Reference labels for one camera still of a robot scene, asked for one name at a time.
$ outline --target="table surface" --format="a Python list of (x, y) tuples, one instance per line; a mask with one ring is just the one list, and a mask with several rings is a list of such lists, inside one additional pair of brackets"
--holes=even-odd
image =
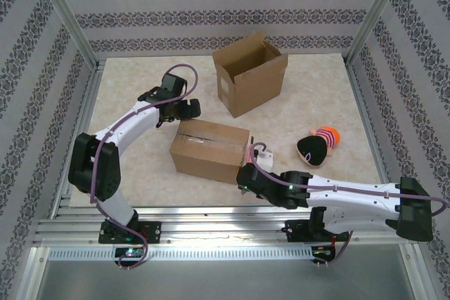
[[(143, 92), (158, 86), (165, 71), (188, 63), (200, 75), (191, 98), (200, 100), (205, 121), (250, 130), (255, 141), (274, 152), (273, 171), (306, 171), (327, 178), (360, 183), (380, 179), (366, 132), (340, 54), (290, 55), (281, 94), (254, 110), (233, 118), (217, 97), (217, 80), (211, 56), (110, 58), (98, 90), (89, 133), (109, 126), (126, 113)], [(189, 70), (174, 71), (193, 83)], [(323, 125), (339, 130), (341, 141), (320, 168), (298, 156), (296, 143), (310, 128)], [(169, 148), (178, 123), (146, 131), (120, 158), (120, 189), (133, 207), (231, 206), (268, 204), (253, 194), (241, 195), (236, 185), (176, 172)], [(71, 207), (89, 206), (87, 195), (72, 189)]]

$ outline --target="patterned wallpaper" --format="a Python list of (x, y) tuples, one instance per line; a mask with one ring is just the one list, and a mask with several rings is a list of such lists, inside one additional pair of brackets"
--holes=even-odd
[[(390, 0), (354, 64), (391, 180), (417, 178), (450, 202), (449, 0)], [(422, 245), (438, 298), (450, 299), (450, 225)]]
[(90, 71), (49, 0), (0, 0), (0, 299), (14, 299)]
[(209, 54), (264, 30), (291, 53), (346, 51), (373, 0), (68, 0), (99, 58)]

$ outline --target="stuffed toy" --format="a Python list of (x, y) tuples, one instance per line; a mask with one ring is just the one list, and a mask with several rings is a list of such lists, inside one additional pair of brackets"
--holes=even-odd
[(300, 158), (313, 167), (319, 167), (327, 156), (331, 156), (332, 149), (339, 143), (339, 132), (330, 126), (310, 129), (310, 136), (297, 142)]

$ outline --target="purple cable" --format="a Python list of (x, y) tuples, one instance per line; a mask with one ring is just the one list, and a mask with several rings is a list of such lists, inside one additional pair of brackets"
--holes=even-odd
[[(104, 137), (102, 137), (102, 139), (100, 140), (100, 143), (98, 144), (97, 151), (96, 151), (96, 155), (95, 155), (95, 157), (94, 157), (94, 167), (92, 168), (92, 181), (91, 181), (91, 197), (90, 197), (91, 204), (96, 204), (97, 209), (98, 209), (98, 210), (102, 213), (102, 215), (104, 215), (104, 216), (107, 218), (107, 220), (109, 220), (111, 223), (114, 223), (116, 226), (119, 226), (120, 228), (123, 228), (123, 229), (126, 230), (127, 232), (136, 235), (137, 237), (139, 237), (139, 238), (142, 239), (142, 241), (143, 241), (144, 253), (143, 253), (143, 255), (142, 255), (142, 258), (141, 258), (139, 261), (137, 261), (134, 265), (129, 266), (129, 267), (126, 267), (127, 270), (131, 270), (131, 269), (133, 269), (133, 268), (135, 268), (135, 267), (138, 267), (139, 265), (141, 265), (141, 264), (143, 263), (143, 261), (144, 261), (145, 258), (147, 257), (148, 243), (147, 243), (147, 240), (145, 239), (144, 236), (142, 236), (140, 233), (137, 233), (136, 231), (132, 230), (131, 228), (128, 228), (128, 227), (122, 225), (121, 223), (119, 223), (119, 222), (116, 221), (115, 219), (112, 219), (112, 218), (105, 212), (105, 210), (103, 210), (103, 209), (101, 208), (101, 206), (98, 205), (97, 199), (95, 198), (95, 195), (96, 195), (97, 171), (98, 171), (98, 158), (100, 157), (101, 148), (103, 147), (103, 144), (105, 144), (105, 142), (109, 139), (109, 137), (111, 137), (112, 133), (113, 133), (119, 126), (121, 126), (124, 122), (126, 122), (129, 118), (133, 117), (134, 115), (139, 114), (140, 112), (143, 112), (144, 110), (148, 110), (148, 109), (150, 109), (150, 108), (157, 107), (157, 106), (159, 106), (159, 105), (164, 105), (164, 104), (166, 104), (166, 103), (171, 103), (171, 102), (174, 102), (174, 101), (181, 100), (181, 99), (185, 98), (186, 96), (190, 95), (190, 94), (194, 91), (194, 89), (197, 87), (197, 84), (198, 84), (198, 73), (197, 73), (197, 70), (195, 70), (195, 68), (194, 68), (193, 66), (188, 65), (188, 64), (186, 64), (186, 63), (180, 63), (180, 64), (178, 64), (178, 65), (175, 65), (175, 66), (170, 67), (170, 68), (166, 71), (166, 73), (168, 73), (168, 72), (174, 70), (175, 68), (179, 68), (179, 67), (187, 67), (187, 68), (189, 68), (189, 69), (191, 69), (191, 70), (193, 71), (194, 76), (195, 76), (195, 81), (194, 81), (194, 85), (192, 85), (191, 89), (189, 89), (185, 94), (180, 95), (180, 96), (177, 96), (176, 98), (170, 98), (170, 99), (168, 99), (168, 100), (163, 100), (163, 101), (160, 101), (160, 102), (151, 103), (151, 104), (148, 104), (148, 105), (146, 105), (146, 106), (144, 106), (144, 107), (142, 107), (142, 108), (139, 108), (137, 111), (130, 112), (128, 115), (125, 115), (123, 118), (121, 118), (119, 121), (117, 121), (117, 123), (116, 123), (114, 126), (112, 126), (112, 128), (104, 135)], [(124, 266), (122, 266), (122, 265), (120, 264), (120, 262), (122, 261), (123, 257), (124, 257), (124, 256), (121, 256), (121, 257), (119, 258), (119, 261), (118, 261), (119, 268), (124, 268)]]
[[(261, 168), (256, 163), (256, 159), (253, 154), (255, 153), (255, 147), (257, 147), (258, 145), (261, 145), (263, 147), (263, 151), (266, 150), (266, 148), (267, 148), (266, 143), (263, 143), (263, 142), (254, 143), (250, 147), (250, 154), (251, 154), (250, 159), (252, 160), (252, 163), (255, 166), (255, 168), (261, 174), (266, 176), (268, 179), (274, 181), (275, 183), (278, 183), (278, 184), (281, 184), (284, 186), (295, 186), (296, 188), (304, 188), (304, 189), (312, 189), (312, 190), (334, 190), (334, 191), (341, 190), (341, 191), (347, 191), (349, 193), (361, 193), (363, 195), (374, 195), (374, 196), (383, 196), (383, 197), (400, 197), (400, 198), (410, 198), (412, 200), (429, 200), (429, 201), (441, 202), (442, 203), (441, 208), (439, 210), (431, 213), (432, 217), (437, 216), (438, 214), (441, 214), (447, 208), (447, 203), (445, 202), (445, 200), (443, 200), (442, 198), (438, 198), (438, 197), (407, 195), (405, 193), (384, 193), (382, 191), (367, 191), (367, 190), (356, 189), (356, 188), (346, 188), (344, 186), (311, 186), (311, 185), (304, 185), (304, 184), (288, 183), (288, 182), (282, 181), (281, 179), (278, 179), (278, 178), (275, 178), (275, 177), (269, 175), (267, 172), (265, 172), (265, 170), (263, 170), (263, 168)], [(342, 254), (344, 253), (348, 244), (350, 243), (350, 239), (352, 238), (352, 235), (353, 235), (353, 231), (350, 231), (347, 241), (344, 243), (344, 245), (342, 246), (342, 248), (339, 251), (339, 253), (337, 254), (337, 256), (330, 263), (327, 263), (323, 259), (317, 259), (317, 260), (326, 262), (327, 266), (336, 262), (336, 260), (338, 260), (342, 256)]]

